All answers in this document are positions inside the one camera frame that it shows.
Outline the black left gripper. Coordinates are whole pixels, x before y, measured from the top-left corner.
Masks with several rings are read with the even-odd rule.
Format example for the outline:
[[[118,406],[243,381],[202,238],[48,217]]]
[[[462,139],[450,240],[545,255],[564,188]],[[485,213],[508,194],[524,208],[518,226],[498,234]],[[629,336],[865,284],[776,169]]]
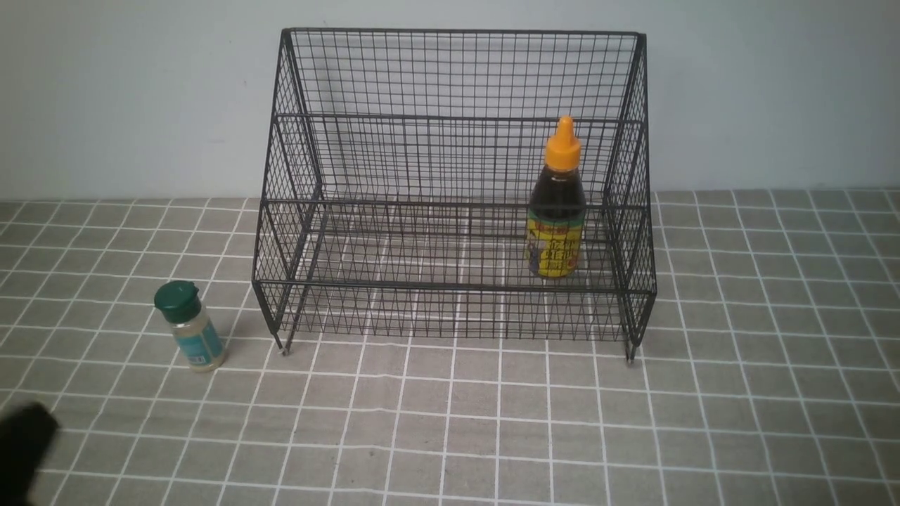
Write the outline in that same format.
[[[2,505],[32,505],[33,484],[59,429],[57,419],[41,403],[27,403],[2,416]]]

